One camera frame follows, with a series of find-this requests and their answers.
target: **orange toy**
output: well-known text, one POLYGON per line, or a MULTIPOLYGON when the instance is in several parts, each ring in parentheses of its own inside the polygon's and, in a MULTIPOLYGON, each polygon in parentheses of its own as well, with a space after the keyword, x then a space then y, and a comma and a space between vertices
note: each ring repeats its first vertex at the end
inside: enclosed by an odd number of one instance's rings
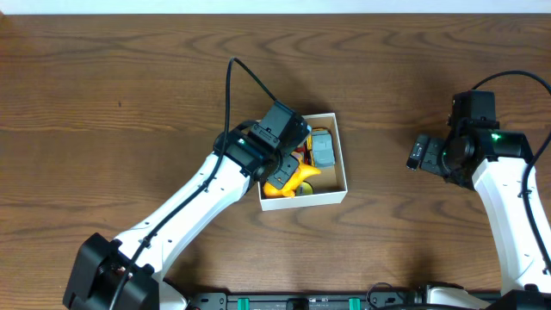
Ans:
POLYGON ((294 197, 296 195, 294 191, 299 187, 302 181, 304 181, 307 177, 321 174, 320 169, 312 167, 308 164, 304 164, 302 162, 302 156, 299 153, 293 152, 293 156, 295 156, 299 160, 299 167, 291 176, 291 178, 289 178, 289 181, 285 183, 285 185, 283 185, 282 189, 276 189, 274 185, 266 182, 263 187, 266 197, 294 197))

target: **white background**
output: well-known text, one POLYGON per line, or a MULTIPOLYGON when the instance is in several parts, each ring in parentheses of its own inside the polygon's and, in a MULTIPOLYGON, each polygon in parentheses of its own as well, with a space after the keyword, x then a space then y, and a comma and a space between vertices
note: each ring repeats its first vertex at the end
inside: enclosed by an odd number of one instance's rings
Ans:
POLYGON ((551 0, 0 0, 8 14, 551 13, 551 0))

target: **green object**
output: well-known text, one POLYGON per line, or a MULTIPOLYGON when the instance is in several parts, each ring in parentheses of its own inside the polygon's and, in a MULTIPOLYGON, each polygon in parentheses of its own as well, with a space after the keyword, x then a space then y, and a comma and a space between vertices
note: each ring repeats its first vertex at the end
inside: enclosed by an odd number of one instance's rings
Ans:
POLYGON ((239 298, 238 299, 238 310, 249 310, 249 299, 248 298, 239 298))
POLYGON ((361 302, 359 298, 350 298, 348 300, 350 310, 361 310, 361 302))

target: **thin black wire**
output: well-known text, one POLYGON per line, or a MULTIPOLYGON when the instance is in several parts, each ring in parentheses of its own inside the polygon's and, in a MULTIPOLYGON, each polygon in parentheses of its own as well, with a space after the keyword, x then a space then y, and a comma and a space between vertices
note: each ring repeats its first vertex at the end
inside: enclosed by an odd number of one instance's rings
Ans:
MULTIPOLYGON (((487 77, 487 78, 483 79, 482 81, 478 82, 473 87, 473 90, 476 90, 482 84, 484 84, 484 83, 486 83, 490 80, 493 80, 494 78, 499 78, 499 77, 503 77, 503 76, 506 76, 506 75, 522 75, 522 76, 525 76, 525 77, 528 77, 528 78, 533 78, 534 80, 539 82, 543 87, 545 87, 545 89, 548 91, 549 95, 551 95, 551 86, 543 78, 538 77, 534 73, 530 73, 530 72, 527 72, 527 71, 519 71, 519 70, 503 71, 503 72, 500 72, 500 73, 496 73, 496 74, 494 74, 490 77, 487 77)), ((534 214, 532 213, 532 208, 530 206, 530 200, 529 200, 530 191, 528 190, 528 177, 529 177, 530 172, 532 171, 532 168, 534 168, 534 165, 536 164, 537 159, 542 155, 542 153, 548 147, 550 141, 551 141, 551 133, 549 133, 548 137, 545 139, 545 141, 543 142, 540 149, 536 152, 536 155, 534 155, 534 157, 528 163, 528 166, 524 170, 523 180, 522 180, 522 185, 521 185, 522 192, 520 194, 523 197, 524 208, 526 209, 526 215, 528 216, 528 221, 530 223, 530 227, 532 228, 532 233, 534 234, 534 238, 536 239, 537 246, 540 248, 540 252, 542 253, 543 260, 545 261, 545 264, 547 265, 548 270, 550 270, 550 268, 551 268, 551 258, 549 258, 549 254, 548 254, 548 252, 545 248, 545 244, 543 243, 542 236, 541 236, 539 230, 537 229, 536 219, 534 219, 534 214)))
POLYGON ((434 310, 473 310, 472 308, 457 307, 439 304, 411 304, 411 305, 391 305, 378 308, 378 310, 417 310, 417 309, 434 309, 434 310))
POLYGON ((378 307, 376 305, 374 305, 372 302, 371 302, 371 293, 373 291, 374 288, 380 286, 380 285, 386 285, 388 286, 392 292, 394 292, 401 300, 402 302, 406 302, 406 298, 403 297, 402 295, 400 295, 398 293, 398 291, 396 289, 394 289, 394 287, 390 284, 390 283, 386 283, 386 282, 377 282, 375 284, 373 284, 373 286, 368 290, 368 292, 365 294, 365 300, 368 302, 368 304, 375 308, 375 309, 378 309, 378 307))
POLYGON ((117 285, 117 288, 115 289, 115 294, 113 295, 113 299, 111 300, 111 305, 109 306, 109 310, 114 310, 115 305, 119 298, 121 297, 122 289, 124 287, 124 284, 127 281, 128 276, 130 275, 130 271, 134 264, 136 264, 136 261, 138 260, 139 255, 141 252, 149 246, 151 243, 151 240, 155 235, 158 233, 158 231, 163 228, 163 226, 171 220, 174 215, 176 215, 178 212, 182 211, 182 209, 192 200, 194 200, 203 190, 208 188, 208 185, 210 182, 214 179, 214 176, 216 176, 216 172, 218 172, 218 169, 220 165, 222 164, 222 159, 224 157, 224 154, 226 153, 226 139, 227 135, 229 133, 230 128, 230 88, 231 88, 231 80, 232 80, 232 65, 233 62, 238 63, 251 77, 257 82, 260 87, 268 94, 272 100, 276 101, 276 97, 272 95, 272 93, 268 90, 268 88, 260 81, 260 79, 243 63, 241 60, 232 57, 230 58, 230 62, 227 65, 227 73, 226 73, 226 118, 224 120, 224 141, 222 143, 222 149, 220 150, 220 155, 218 159, 216 160, 216 164, 214 165, 214 169, 211 172, 210 176, 203 182, 203 184, 193 193, 191 194, 185 201, 183 201, 178 207, 174 208, 172 212, 170 212, 168 215, 164 217, 148 234, 145 236, 139 245, 138 249, 132 256, 132 259, 130 260, 130 263, 128 264, 128 268, 125 269, 124 274, 122 275, 121 280, 119 281, 119 284, 117 285))

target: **blue-gray block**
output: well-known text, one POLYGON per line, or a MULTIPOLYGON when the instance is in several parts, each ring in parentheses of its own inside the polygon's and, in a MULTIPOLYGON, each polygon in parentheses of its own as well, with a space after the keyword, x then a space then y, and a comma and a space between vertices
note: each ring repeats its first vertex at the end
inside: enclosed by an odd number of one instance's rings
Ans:
POLYGON ((312 133, 312 153, 314 165, 318 168, 335 165, 335 153, 331 134, 326 130, 312 133))

